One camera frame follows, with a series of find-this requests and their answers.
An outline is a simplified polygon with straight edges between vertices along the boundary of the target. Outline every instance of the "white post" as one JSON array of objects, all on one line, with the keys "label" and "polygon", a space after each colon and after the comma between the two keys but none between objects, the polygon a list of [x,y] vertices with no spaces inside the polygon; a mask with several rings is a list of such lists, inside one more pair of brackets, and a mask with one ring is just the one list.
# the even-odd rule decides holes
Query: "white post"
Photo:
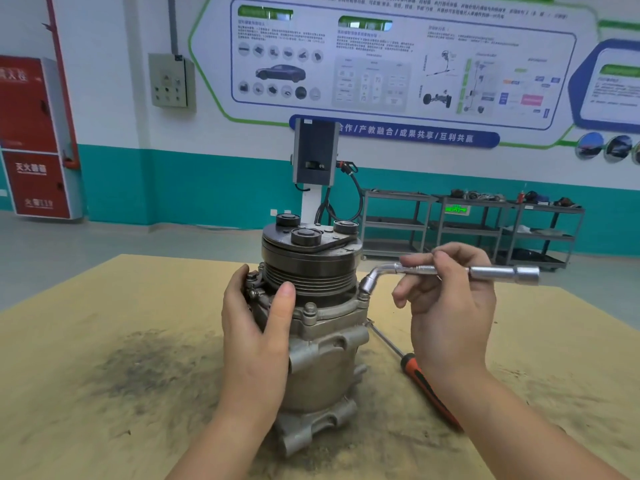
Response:
[{"label": "white post", "polygon": [[306,224],[315,224],[316,211],[322,202],[322,185],[305,184],[303,187],[310,189],[309,192],[302,192],[302,211],[300,221]]}]

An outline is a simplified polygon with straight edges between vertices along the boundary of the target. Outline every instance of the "forearm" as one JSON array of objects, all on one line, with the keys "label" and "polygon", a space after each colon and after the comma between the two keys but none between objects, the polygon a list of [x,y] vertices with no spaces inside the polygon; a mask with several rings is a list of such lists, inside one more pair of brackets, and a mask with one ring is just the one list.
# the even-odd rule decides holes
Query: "forearm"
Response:
[{"label": "forearm", "polygon": [[433,386],[498,480],[625,478],[487,371]]},{"label": "forearm", "polygon": [[245,478],[268,428],[217,411],[166,480]]}]

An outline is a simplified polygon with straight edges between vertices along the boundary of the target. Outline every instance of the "fire extinguisher box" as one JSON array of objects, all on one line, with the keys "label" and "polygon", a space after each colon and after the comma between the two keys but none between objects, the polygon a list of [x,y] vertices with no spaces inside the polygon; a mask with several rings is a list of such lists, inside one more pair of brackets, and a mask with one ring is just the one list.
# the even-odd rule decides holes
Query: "fire extinguisher box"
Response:
[{"label": "fire extinguisher box", "polygon": [[0,152],[19,216],[83,216],[56,62],[0,55]]}]

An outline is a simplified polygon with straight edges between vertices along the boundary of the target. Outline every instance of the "pink rectangle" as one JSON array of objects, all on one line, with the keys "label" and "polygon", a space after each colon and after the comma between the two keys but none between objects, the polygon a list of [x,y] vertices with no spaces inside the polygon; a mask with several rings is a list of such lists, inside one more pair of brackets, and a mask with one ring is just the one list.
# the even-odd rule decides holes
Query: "pink rectangle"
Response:
[{"label": "pink rectangle", "polygon": [[544,96],[525,94],[522,96],[520,104],[524,104],[525,106],[542,106],[542,99],[544,99]]}]

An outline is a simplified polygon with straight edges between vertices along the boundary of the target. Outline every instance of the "screwdriver handle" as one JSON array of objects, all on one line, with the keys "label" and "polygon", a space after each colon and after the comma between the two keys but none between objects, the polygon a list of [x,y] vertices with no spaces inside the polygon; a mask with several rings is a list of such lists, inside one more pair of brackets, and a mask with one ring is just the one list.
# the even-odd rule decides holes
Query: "screwdriver handle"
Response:
[{"label": "screwdriver handle", "polygon": [[459,430],[462,430],[462,426],[460,426],[458,420],[453,416],[453,414],[451,414],[451,411],[447,409],[442,401],[438,399],[438,396],[436,396],[429,382],[424,377],[424,374],[420,370],[420,367],[418,367],[418,361],[415,358],[415,354],[409,353],[402,357],[402,360],[400,361],[400,367],[402,367],[404,373],[409,376],[413,380],[413,382],[420,386],[420,389],[422,389],[422,391],[425,393],[429,402],[433,404],[433,406],[437,409],[441,416],[443,416],[443,418],[450,425]]}]

